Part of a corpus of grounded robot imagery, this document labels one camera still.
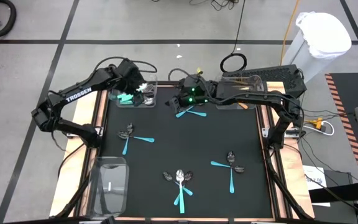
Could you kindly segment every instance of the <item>white cable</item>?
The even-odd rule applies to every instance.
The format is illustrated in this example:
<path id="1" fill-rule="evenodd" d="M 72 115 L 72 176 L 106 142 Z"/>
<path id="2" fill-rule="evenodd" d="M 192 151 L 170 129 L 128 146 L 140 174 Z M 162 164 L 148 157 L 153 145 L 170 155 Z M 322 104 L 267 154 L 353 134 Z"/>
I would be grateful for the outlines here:
<path id="1" fill-rule="evenodd" d="M 313 131 L 317 131 L 318 133 L 325 134 L 325 135 L 327 135 L 327 136 L 333 136 L 334 133 L 335 133 L 334 126 L 333 126 L 330 122 L 322 121 L 322 122 L 321 122 L 321 125 L 324 126 L 324 124 L 330 125 L 330 127 L 331 127 L 331 129 L 332 129 L 332 133 L 325 133 L 325 132 L 322 132 L 322 131 L 320 131 L 320 130 L 318 130 L 318 129 L 316 129 L 316 128 L 312 128 L 312 127 L 309 127 L 309 126 L 306 126 L 306 125 L 303 125 L 303 127 L 304 127 L 304 128 L 308 128 L 308 129 L 312 129 Z"/>

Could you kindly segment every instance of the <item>black table surface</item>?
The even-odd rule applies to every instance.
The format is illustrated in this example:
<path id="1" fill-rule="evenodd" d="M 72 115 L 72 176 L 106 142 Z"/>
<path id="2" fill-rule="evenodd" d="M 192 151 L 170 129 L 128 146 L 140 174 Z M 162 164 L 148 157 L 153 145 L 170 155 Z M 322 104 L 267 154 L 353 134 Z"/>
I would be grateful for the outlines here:
<path id="1" fill-rule="evenodd" d="M 205 118 L 191 113 L 176 118 L 164 105 L 175 93 L 173 88 L 158 88 L 154 108 L 118 108 L 109 101 L 101 156 L 123 157 L 129 166 L 126 211 L 121 217 L 272 218 L 256 110 L 218 110 L 206 104 L 192 109 L 207 113 Z M 135 126 L 135 136 L 155 142 L 131 138 L 123 156 L 125 140 L 116 133 L 129 123 Z M 234 194 L 229 192 L 229 169 L 210 164 L 227 164 L 231 150 L 235 165 L 246 168 L 243 174 L 233 173 Z M 194 173 L 186 185 L 194 194 L 184 193 L 182 215 L 173 204 L 178 186 L 162 176 L 163 171 L 175 176 L 178 169 Z"/>

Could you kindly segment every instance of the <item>clear plastic bin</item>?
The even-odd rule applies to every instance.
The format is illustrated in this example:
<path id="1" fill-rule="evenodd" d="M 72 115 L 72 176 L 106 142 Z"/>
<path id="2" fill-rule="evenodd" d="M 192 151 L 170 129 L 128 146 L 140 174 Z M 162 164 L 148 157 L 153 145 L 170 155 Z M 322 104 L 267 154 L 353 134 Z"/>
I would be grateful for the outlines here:
<path id="1" fill-rule="evenodd" d="M 156 101 L 157 101 L 157 85 L 158 85 L 158 80 L 157 80 L 157 76 L 154 74 L 145 74 L 143 75 L 143 78 L 146 80 L 146 84 L 148 84 L 148 86 L 153 85 L 153 88 L 147 88 L 144 92 L 144 97 L 145 97 L 145 101 L 139 105 L 139 106 L 134 106 L 133 103 L 131 103 L 130 100 L 127 100 L 125 102 L 121 103 L 121 100 L 118 98 L 120 95 L 122 95 L 123 93 L 117 90 L 112 90 L 109 94 L 109 99 L 110 100 L 115 100 L 117 103 L 117 106 L 120 108 L 153 108 L 156 105 Z"/>
<path id="2" fill-rule="evenodd" d="M 129 167 L 122 157 L 97 157 L 89 177 L 86 217 L 117 217 L 126 209 Z"/>
<path id="3" fill-rule="evenodd" d="M 220 82 L 232 85 L 244 91 L 263 91 L 264 85 L 258 75 L 250 77 L 221 77 Z M 254 109 L 256 105 L 250 103 L 233 103 L 232 105 L 216 105 L 219 110 L 244 110 Z"/>

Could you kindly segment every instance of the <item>yellow cable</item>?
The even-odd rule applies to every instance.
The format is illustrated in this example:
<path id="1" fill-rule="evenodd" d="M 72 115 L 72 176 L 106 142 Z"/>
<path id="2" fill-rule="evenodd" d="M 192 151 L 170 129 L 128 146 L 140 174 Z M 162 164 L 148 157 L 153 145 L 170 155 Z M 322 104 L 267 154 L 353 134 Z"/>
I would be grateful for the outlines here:
<path id="1" fill-rule="evenodd" d="M 298 9 L 299 2 L 300 2 L 300 0 L 296 0 L 295 7 L 293 8 L 293 12 L 292 12 L 292 15 L 291 15 L 290 23 L 288 24 L 287 31 L 285 31 L 285 36 L 284 36 L 284 41 L 283 41 L 283 47 L 281 48 L 280 66 L 281 66 L 281 64 L 283 63 L 285 41 L 286 41 L 286 39 L 287 39 L 288 32 L 290 31 L 290 27 L 291 27 L 291 24 L 292 24 L 293 16 L 295 15 L 296 10 Z"/>

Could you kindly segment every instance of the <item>wooden table frame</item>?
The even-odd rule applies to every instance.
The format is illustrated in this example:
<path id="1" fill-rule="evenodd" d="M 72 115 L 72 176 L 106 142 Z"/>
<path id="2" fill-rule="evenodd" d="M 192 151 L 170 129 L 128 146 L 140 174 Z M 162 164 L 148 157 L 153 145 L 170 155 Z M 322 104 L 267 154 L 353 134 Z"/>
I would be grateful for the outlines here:
<path id="1" fill-rule="evenodd" d="M 285 92 L 282 82 L 267 82 L 268 91 L 278 90 L 282 93 Z M 107 91 L 102 91 L 99 93 L 92 93 L 86 95 L 77 101 L 77 106 L 73 118 L 73 122 L 78 124 L 92 123 L 95 126 L 104 126 L 106 118 L 104 114 L 106 112 L 106 105 L 108 103 L 108 93 Z M 269 114 L 270 117 L 273 117 L 274 123 L 278 121 L 278 115 L 266 106 L 260 107 L 260 116 L 258 117 L 258 124 L 261 124 L 259 119 L 263 120 L 265 128 L 268 128 L 269 125 Z M 79 138 L 69 139 L 66 146 L 65 157 L 69 155 L 74 149 L 76 149 L 80 144 L 81 140 Z M 295 149 L 298 149 L 298 144 L 295 139 L 285 139 L 284 143 L 286 145 L 292 146 Z M 296 152 L 294 148 L 284 146 L 280 150 L 280 156 L 273 156 L 272 163 L 277 172 L 278 163 L 277 159 L 281 158 L 281 164 L 283 173 L 285 176 L 285 182 L 287 189 L 291 192 L 295 200 L 301 205 L 303 210 L 314 217 L 313 207 L 311 206 L 311 200 L 306 185 L 305 172 L 303 170 L 302 161 L 300 153 Z M 60 212 L 67 202 L 71 199 L 73 194 L 79 187 L 80 181 L 84 178 L 86 172 L 90 171 L 92 166 L 93 158 L 96 155 L 96 149 L 87 149 L 82 147 L 76 154 L 72 155 L 69 158 L 65 165 L 62 167 L 60 178 L 57 183 L 57 188 L 55 196 L 53 198 L 53 203 L 50 211 L 50 215 L 56 215 Z M 84 215 L 84 211 L 87 206 L 88 201 L 88 191 L 89 186 L 84 196 L 81 200 L 81 206 L 77 206 L 77 214 Z M 235 218 L 235 222 L 249 222 L 249 221 L 260 221 L 260 222 L 269 222 L 275 220 L 275 213 L 278 213 L 281 218 L 290 218 L 287 214 L 291 213 L 293 218 L 297 218 L 297 215 L 292 209 L 291 211 L 286 210 L 285 201 L 280 189 L 276 184 L 269 182 L 269 191 L 270 198 L 272 201 L 272 214 L 273 218 Z M 272 198 L 275 197 L 277 201 L 277 211 L 273 210 L 273 201 Z M 142 217 L 117 217 L 116 220 L 121 221 L 144 221 L 145 218 Z M 188 220 L 193 222 L 228 222 L 227 218 L 151 218 L 152 221 L 177 221 L 177 220 Z"/>

